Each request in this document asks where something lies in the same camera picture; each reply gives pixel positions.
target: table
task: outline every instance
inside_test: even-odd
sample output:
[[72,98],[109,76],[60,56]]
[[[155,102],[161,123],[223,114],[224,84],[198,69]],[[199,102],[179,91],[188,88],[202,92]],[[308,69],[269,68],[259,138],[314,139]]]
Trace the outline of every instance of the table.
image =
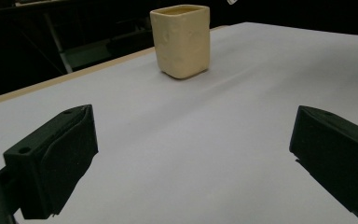
[[28,133],[92,104],[100,152],[43,223],[358,223],[289,152],[299,105],[358,124],[358,35],[246,22],[212,31],[211,57],[176,80],[149,49],[0,98],[0,168]]

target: beige cup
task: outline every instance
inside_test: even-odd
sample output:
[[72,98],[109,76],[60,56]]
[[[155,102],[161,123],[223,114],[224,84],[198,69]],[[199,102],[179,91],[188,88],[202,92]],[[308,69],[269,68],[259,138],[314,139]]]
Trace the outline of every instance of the beige cup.
[[179,5],[150,12],[158,67],[176,78],[192,77],[210,62],[210,10]]

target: ceramic cup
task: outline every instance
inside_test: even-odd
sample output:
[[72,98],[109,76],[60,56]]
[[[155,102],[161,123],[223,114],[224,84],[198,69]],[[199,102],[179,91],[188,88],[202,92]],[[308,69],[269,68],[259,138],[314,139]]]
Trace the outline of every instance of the ceramic cup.
[[195,76],[210,62],[210,9],[179,5],[150,12],[158,67],[175,78]]

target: white tabletop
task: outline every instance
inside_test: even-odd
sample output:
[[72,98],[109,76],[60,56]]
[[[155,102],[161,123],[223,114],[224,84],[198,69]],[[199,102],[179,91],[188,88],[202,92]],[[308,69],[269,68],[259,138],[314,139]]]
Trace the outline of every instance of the white tabletop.
[[187,80],[154,52],[0,103],[2,154],[92,104],[100,152],[62,212],[19,223],[358,223],[289,152],[308,105],[358,124],[358,35],[257,23],[212,31]]

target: dark background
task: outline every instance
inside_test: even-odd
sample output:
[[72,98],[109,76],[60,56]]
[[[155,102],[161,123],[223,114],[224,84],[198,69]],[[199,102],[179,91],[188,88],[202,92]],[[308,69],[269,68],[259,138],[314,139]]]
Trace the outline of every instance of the dark background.
[[[358,35],[358,0],[69,0],[28,7],[0,1],[0,94],[67,74],[48,29],[45,13],[64,49],[112,38],[129,32],[147,19],[150,10],[180,4],[211,9],[211,28],[244,21]],[[152,35],[143,34],[111,42],[111,60],[153,46]]]

